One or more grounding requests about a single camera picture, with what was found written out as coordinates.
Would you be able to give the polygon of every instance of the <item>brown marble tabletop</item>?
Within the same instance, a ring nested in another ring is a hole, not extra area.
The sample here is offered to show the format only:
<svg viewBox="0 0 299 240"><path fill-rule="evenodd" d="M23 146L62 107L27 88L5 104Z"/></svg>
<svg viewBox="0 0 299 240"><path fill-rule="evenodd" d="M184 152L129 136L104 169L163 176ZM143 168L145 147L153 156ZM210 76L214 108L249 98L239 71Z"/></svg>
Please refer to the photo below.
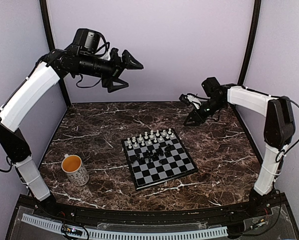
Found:
<svg viewBox="0 0 299 240"><path fill-rule="evenodd" d="M220 121L183 126L191 111L181 102L73 104L40 166L59 203L126 211L172 211L248 201L260 164L233 111ZM122 139L150 130L174 128L198 172L136 191ZM85 186L72 185L61 169L65 154L82 158Z"/></svg>

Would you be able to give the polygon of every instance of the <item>chess set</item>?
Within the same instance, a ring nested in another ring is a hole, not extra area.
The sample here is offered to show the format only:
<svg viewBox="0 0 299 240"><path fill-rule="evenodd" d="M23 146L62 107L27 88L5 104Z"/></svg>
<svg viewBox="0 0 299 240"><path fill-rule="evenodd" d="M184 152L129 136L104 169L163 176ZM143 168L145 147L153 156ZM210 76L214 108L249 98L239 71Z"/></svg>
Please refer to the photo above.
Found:
<svg viewBox="0 0 299 240"><path fill-rule="evenodd" d="M173 128L123 139L122 145L136 190L198 171Z"/></svg>

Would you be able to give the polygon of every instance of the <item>white wall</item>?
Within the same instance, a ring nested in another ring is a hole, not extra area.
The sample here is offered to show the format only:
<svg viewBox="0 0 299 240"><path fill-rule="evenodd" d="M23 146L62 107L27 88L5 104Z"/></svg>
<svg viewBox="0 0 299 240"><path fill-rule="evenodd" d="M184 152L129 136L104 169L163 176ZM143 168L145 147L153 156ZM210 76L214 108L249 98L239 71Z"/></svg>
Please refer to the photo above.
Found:
<svg viewBox="0 0 299 240"><path fill-rule="evenodd" d="M48 47L38 0L0 0L0 106L31 72ZM66 110L61 91L53 87L20 126L38 165ZM8 168L0 146L0 168ZM18 175L0 173L0 240L5 239L19 194L26 194Z"/></svg>
<svg viewBox="0 0 299 240"><path fill-rule="evenodd" d="M299 103L299 1L262 2L255 45L245 85ZM293 107L299 137L299 110ZM240 110L258 148L264 153L265 120ZM299 144L285 158L276 186L286 193L299 227Z"/></svg>
<svg viewBox="0 0 299 240"><path fill-rule="evenodd" d="M63 49L78 28L104 34L144 65L126 70L129 88L108 94L97 86L77 89L66 78L72 102L175 101L181 93L203 94L201 83L217 77L236 83L248 41L253 0L50 0L55 45ZM84 84L92 85L86 76Z"/></svg>

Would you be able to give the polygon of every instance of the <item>robotic arm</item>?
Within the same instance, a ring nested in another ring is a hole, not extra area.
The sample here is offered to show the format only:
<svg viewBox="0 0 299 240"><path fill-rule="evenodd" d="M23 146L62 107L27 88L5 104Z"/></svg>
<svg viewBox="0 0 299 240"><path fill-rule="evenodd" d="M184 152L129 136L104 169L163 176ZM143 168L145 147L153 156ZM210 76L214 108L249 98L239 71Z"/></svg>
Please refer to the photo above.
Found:
<svg viewBox="0 0 299 240"><path fill-rule="evenodd" d="M104 45L98 47L101 38ZM109 93L127 88L129 84L119 79L123 70L144 67L127 50L123 51L122 57L119 57L117 48L109 52L109 45L100 32L78 29L72 44L65 50L54 49L42 56L32 73L0 107L0 144L16 167L22 182L39 201L53 201L54 197L32 159L30 147L19 126L35 103L67 74L72 77L99 77ZM97 54L102 48L105 48L104 53Z"/></svg>
<svg viewBox="0 0 299 240"><path fill-rule="evenodd" d="M215 77L207 78L201 85L209 97L207 101L200 102L199 98L191 93L182 94L179 98L183 103L193 105L192 112L184 122L185 126L199 126L206 121L207 117L224 108L227 103L251 109L266 118L265 156L253 189L260 196L270 193L282 168L281 158L295 133L289 98L272 97L235 84L220 85Z"/></svg>

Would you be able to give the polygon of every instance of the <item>mug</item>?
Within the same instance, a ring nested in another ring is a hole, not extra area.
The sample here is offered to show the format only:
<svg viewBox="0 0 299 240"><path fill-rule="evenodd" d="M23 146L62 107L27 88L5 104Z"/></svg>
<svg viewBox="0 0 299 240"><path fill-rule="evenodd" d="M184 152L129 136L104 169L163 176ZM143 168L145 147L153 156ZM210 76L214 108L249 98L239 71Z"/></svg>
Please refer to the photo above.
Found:
<svg viewBox="0 0 299 240"><path fill-rule="evenodd" d="M65 158L61 162L61 169L75 186L83 186L90 179L88 171L83 166L82 159L77 155L65 154Z"/></svg>

